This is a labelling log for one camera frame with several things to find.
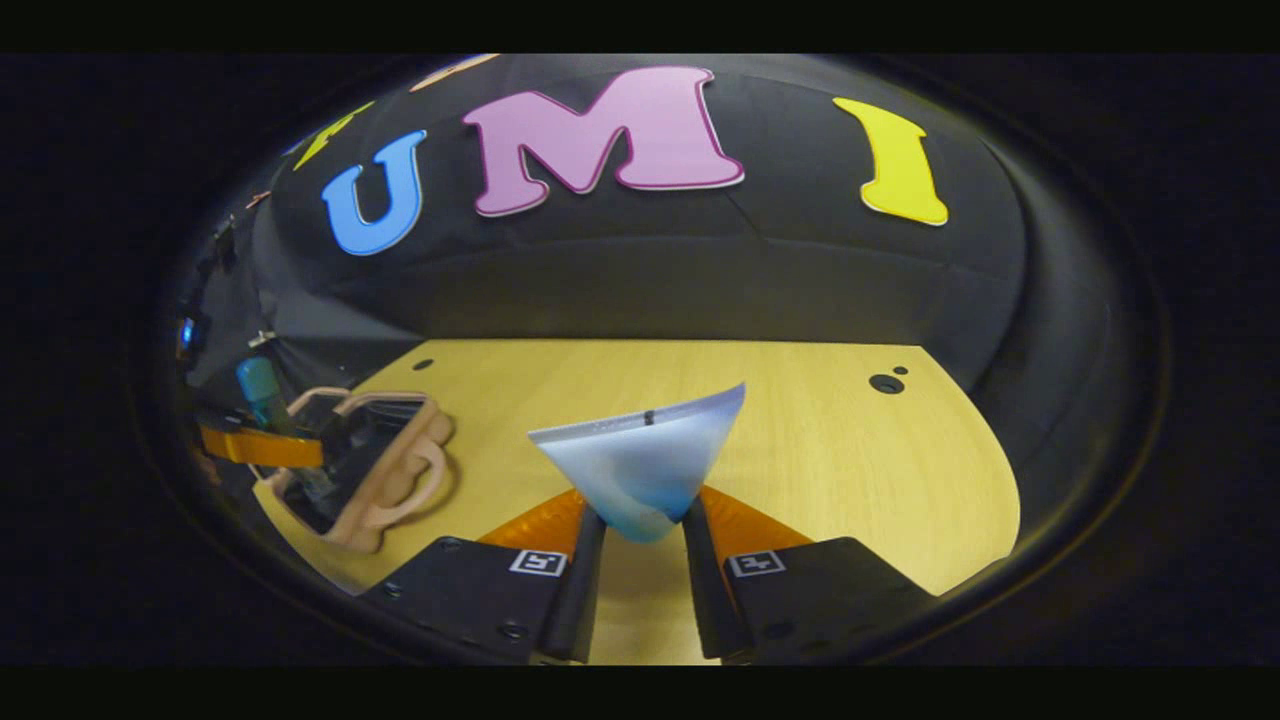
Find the pink suitcase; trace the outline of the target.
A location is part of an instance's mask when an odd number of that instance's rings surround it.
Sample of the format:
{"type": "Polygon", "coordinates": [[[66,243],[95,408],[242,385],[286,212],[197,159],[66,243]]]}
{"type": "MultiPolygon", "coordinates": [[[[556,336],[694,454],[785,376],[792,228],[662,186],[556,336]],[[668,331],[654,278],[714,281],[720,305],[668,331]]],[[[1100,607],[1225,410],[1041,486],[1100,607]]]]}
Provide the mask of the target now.
{"type": "Polygon", "coordinates": [[[326,544],[378,551],[384,530],[417,512],[451,474],[444,446],[454,424],[422,392],[316,387],[288,411],[320,439],[332,491],[316,506],[303,468],[278,468],[259,484],[326,544]]]}

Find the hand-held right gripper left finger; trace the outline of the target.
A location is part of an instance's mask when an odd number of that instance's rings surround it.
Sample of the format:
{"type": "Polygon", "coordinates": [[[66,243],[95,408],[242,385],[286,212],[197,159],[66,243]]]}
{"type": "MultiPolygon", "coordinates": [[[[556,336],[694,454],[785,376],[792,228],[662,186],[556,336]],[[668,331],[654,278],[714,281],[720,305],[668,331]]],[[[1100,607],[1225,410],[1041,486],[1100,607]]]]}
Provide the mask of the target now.
{"type": "Polygon", "coordinates": [[[477,539],[443,536],[360,596],[448,664],[584,664],[605,523],[566,491],[477,539]]]}

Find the blue white sachet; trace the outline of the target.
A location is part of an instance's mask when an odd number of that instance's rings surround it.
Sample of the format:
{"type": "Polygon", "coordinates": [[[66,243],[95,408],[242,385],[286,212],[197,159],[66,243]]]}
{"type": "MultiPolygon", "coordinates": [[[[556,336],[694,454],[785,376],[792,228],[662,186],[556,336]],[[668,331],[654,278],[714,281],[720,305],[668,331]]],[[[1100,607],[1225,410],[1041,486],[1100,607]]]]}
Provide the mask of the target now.
{"type": "Polygon", "coordinates": [[[632,543],[685,518],[742,410],[746,386],[664,407],[529,432],[590,509],[632,543]]]}

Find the black backdrop cloth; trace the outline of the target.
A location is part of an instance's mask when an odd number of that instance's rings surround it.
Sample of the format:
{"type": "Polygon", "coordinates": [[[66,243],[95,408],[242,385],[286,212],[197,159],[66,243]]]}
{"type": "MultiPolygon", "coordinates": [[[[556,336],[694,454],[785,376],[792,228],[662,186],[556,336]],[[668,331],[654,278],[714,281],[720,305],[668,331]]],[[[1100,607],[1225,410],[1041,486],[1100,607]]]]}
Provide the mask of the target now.
{"type": "Polygon", "coordinates": [[[257,331],[287,384],[352,383],[430,340],[732,340],[923,347],[1033,486],[1117,456],[1146,354],[1124,238],[1041,158],[867,69],[812,56],[499,56],[379,97],[259,176],[192,279],[189,383],[237,401],[257,331]],[[585,110],[627,70],[696,67],[735,186],[549,195],[483,217],[465,115],[535,91],[585,110]]]}

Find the teal skin care tube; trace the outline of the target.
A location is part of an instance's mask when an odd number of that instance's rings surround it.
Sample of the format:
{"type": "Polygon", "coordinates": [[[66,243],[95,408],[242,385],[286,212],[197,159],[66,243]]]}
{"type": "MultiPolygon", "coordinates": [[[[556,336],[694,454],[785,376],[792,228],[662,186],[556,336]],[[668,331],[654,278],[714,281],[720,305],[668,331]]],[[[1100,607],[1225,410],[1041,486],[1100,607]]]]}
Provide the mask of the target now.
{"type": "Polygon", "coordinates": [[[247,357],[236,369],[236,377],[261,430],[293,436],[296,428],[289,415],[274,365],[266,357],[247,357]]]}

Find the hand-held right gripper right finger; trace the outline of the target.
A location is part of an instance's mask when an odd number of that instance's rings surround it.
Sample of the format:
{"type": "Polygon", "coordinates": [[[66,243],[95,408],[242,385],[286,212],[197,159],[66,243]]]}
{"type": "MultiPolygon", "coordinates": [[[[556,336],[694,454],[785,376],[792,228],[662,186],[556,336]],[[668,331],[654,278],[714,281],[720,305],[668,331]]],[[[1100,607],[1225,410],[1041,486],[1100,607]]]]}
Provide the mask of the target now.
{"type": "Polygon", "coordinates": [[[852,537],[813,541],[712,487],[684,518],[701,652],[859,662],[929,630],[937,598],[852,537]]]}

